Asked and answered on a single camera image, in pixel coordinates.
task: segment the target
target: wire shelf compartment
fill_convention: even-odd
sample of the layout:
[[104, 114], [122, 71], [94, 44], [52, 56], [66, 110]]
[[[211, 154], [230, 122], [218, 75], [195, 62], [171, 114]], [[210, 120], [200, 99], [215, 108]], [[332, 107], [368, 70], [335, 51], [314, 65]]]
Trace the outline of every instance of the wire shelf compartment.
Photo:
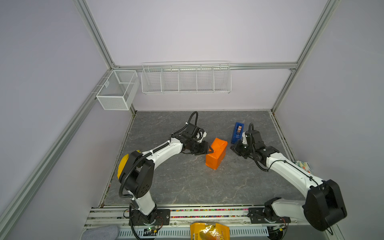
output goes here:
[[143, 63], [141, 76], [143, 93], [229, 93], [231, 91], [232, 78], [229, 62], [199, 63], [183, 62], [182, 65]]
[[113, 70], [96, 97], [105, 110], [129, 110], [139, 85], [135, 70]]

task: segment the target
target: robotic arm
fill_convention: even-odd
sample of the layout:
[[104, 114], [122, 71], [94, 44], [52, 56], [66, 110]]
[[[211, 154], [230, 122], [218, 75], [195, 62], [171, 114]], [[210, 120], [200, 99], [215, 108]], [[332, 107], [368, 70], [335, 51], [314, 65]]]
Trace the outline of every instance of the robotic arm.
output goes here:
[[[191, 124], [195, 114], [195, 124]], [[198, 155], [213, 152], [203, 140], [207, 133], [196, 126], [197, 117], [198, 113], [193, 112], [186, 125], [172, 133], [168, 141], [143, 153], [134, 151], [129, 158], [126, 155], [119, 164], [119, 196], [131, 199], [132, 206], [139, 211], [139, 219], [145, 224], [153, 224], [157, 217], [157, 207], [149, 192], [155, 168], [178, 153]], [[253, 159], [261, 170], [274, 170], [279, 173], [306, 197], [305, 201], [273, 198], [265, 203], [263, 213], [249, 213], [249, 217], [257, 215], [271, 223], [280, 217], [293, 217], [307, 220], [320, 231], [346, 217], [347, 212], [337, 183], [311, 175], [289, 161], [274, 147], [265, 146], [260, 133], [253, 129], [252, 123], [249, 130], [243, 133], [242, 139], [231, 149], [239, 156]]]

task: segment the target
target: orange wrapped package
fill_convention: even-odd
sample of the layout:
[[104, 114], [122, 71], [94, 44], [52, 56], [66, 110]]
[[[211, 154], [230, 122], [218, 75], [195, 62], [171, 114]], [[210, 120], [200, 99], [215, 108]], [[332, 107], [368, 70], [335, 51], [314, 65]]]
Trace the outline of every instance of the orange wrapped package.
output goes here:
[[216, 170], [225, 156], [227, 145], [227, 141], [216, 138], [211, 145], [214, 152], [205, 156], [205, 164]]
[[194, 223], [191, 240], [229, 240], [229, 227], [218, 223]]

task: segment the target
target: yellow bag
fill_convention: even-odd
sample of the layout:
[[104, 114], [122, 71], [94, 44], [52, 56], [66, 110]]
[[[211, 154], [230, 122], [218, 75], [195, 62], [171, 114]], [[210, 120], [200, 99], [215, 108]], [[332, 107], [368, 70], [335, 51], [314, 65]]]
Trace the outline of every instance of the yellow bag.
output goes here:
[[218, 223], [194, 223], [191, 240], [229, 240], [229, 227]]

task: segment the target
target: gray table surface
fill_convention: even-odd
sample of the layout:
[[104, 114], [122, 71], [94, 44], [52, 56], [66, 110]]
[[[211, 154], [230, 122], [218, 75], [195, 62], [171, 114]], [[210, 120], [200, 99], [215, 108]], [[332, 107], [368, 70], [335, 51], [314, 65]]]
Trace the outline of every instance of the gray table surface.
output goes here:
[[[147, 151], [184, 126], [192, 112], [137, 112], [122, 156], [135, 150]], [[301, 193], [274, 171], [263, 172], [251, 159], [237, 156], [231, 137], [236, 122], [253, 122], [267, 146], [286, 155], [268, 111], [201, 111], [197, 125], [207, 132], [204, 140], [217, 137], [228, 142], [227, 153], [217, 170], [205, 165], [205, 156], [177, 154], [154, 172], [151, 195], [156, 204], [257, 204], [274, 197], [305, 200]], [[118, 195], [120, 183], [112, 178], [105, 205], [126, 205]]]

